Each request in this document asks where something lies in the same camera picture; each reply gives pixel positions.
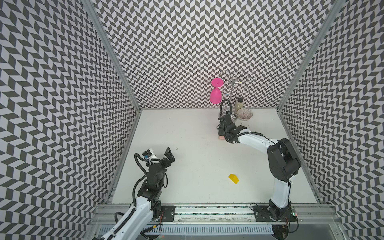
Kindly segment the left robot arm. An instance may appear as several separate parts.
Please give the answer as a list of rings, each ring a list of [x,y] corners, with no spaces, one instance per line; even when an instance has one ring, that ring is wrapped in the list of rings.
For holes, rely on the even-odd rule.
[[[159,159],[152,149],[142,155],[134,154],[134,160],[144,175],[135,183],[132,191],[133,204],[126,213],[116,213],[116,224],[102,237],[101,240],[135,240],[145,234],[145,227],[151,221],[161,219],[162,189],[168,185],[167,168],[175,162],[170,148],[167,148],[164,157]]]

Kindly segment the yellow wedge block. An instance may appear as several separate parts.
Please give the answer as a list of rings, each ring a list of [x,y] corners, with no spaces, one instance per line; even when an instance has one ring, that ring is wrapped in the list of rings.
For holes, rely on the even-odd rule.
[[[235,184],[238,184],[238,182],[239,182],[239,178],[238,178],[237,175],[230,174],[230,175],[228,176],[228,178],[229,178],[233,183],[235,183]]]

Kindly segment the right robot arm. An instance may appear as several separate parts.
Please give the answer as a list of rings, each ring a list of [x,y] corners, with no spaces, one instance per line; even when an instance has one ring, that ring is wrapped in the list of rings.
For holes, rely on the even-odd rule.
[[[232,121],[232,104],[228,99],[220,103],[219,136],[230,144],[243,144],[268,157],[269,169],[274,177],[273,194],[267,205],[250,204],[257,222],[281,222],[288,224],[296,215],[290,200],[291,188],[302,163],[290,140],[272,140],[264,134],[236,126]]]

